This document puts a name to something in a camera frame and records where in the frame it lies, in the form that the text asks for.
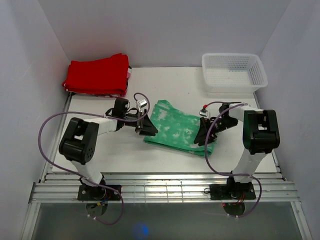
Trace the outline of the green tie-dye trousers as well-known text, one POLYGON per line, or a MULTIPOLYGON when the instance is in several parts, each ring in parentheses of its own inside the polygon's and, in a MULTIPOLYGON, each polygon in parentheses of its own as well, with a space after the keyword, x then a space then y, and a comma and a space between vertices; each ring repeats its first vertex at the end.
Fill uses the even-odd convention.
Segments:
POLYGON ((167 100, 158 100, 150 117, 157 128, 155 136, 145 136, 144 142, 196 156, 205 156, 205 147, 194 143, 200 129, 200 118, 174 108, 167 100))

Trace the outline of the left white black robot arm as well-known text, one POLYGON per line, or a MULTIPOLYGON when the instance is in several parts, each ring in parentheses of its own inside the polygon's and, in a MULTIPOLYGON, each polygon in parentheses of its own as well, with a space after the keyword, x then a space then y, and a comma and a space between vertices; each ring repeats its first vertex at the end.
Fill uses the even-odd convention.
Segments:
POLYGON ((58 151, 70 161, 81 175, 84 190, 95 200, 106 195, 105 179, 93 161, 98 136, 133 127, 140 136, 154 137, 158 133, 148 117, 150 101, 136 99, 136 107, 130 108, 125 98, 116 98, 114 106, 103 117, 81 119, 73 117, 62 136, 58 151))

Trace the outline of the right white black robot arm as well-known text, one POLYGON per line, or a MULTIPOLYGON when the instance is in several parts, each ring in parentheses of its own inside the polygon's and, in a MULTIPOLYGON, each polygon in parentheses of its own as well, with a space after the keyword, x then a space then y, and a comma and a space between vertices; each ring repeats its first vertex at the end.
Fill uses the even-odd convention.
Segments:
POLYGON ((254 200, 253 174, 261 161, 280 145, 277 114, 274 110, 251 107, 244 102, 222 102, 218 116, 210 116, 208 105, 200 110, 200 126, 194 144, 207 147, 217 134, 242 122, 241 158, 233 171, 226 174, 225 184, 211 184, 211 200, 254 200))

